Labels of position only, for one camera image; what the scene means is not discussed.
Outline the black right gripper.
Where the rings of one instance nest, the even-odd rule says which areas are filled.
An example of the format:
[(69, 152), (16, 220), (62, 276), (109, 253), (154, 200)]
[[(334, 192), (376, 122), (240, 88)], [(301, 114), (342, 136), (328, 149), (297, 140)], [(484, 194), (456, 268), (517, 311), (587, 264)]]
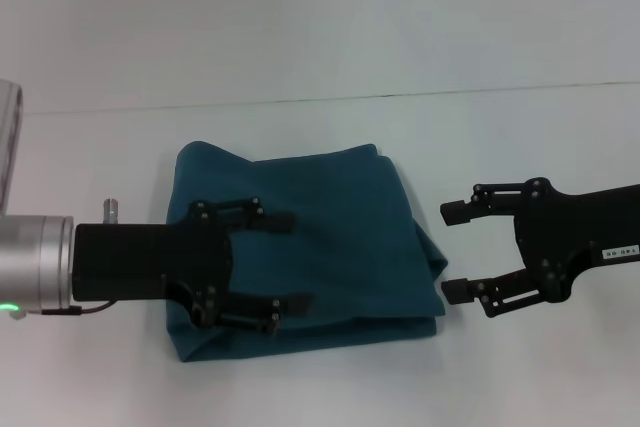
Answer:
[(639, 260), (637, 185), (569, 195), (557, 191), (546, 178), (476, 184), (468, 202), (443, 203), (440, 214), (447, 226), (515, 215), (516, 240), (527, 271), (441, 283), (449, 305), (478, 300), (489, 318), (543, 299), (564, 302), (574, 281), (587, 270)]

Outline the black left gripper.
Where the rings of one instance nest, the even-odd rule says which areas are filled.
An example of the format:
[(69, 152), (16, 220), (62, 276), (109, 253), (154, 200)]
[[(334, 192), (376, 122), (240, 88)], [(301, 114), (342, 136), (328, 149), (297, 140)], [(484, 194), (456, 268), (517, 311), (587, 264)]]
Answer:
[(296, 223), (293, 212), (268, 213), (252, 197), (195, 202), (170, 224), (80, 224), (74, 237), (72, 297), (78, 302), (170, 300), (199, 328), (274, 335), (285, 317), (305, 317), (314, 295), (229, 293), (230, 233), (291, 234)]

